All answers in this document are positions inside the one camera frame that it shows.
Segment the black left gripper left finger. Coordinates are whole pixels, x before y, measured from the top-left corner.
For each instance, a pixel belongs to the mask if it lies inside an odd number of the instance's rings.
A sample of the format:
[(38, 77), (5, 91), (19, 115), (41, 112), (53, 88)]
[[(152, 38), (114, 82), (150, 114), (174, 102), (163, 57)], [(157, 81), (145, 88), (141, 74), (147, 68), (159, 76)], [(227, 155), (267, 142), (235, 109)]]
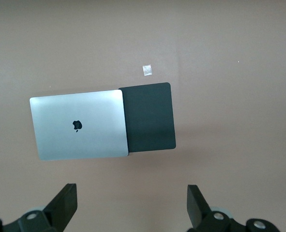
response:
[(76, 184), (66, 184), (43, 210), (27, 212), (7, 225), (0, 219), (0, 232), (62, 232), (76, 210)]

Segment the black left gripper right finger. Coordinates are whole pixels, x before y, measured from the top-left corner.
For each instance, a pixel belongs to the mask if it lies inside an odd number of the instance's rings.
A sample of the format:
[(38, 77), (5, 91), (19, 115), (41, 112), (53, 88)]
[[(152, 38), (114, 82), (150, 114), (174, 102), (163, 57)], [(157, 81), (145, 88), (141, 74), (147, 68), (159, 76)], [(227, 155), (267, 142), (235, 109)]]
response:
[(212, 210), (197, 185), (187, 187), (187, 212), (192, 224), (190, 232), (278, 232), (271, 222), (251, 218), (239, 224), (227, 213)]

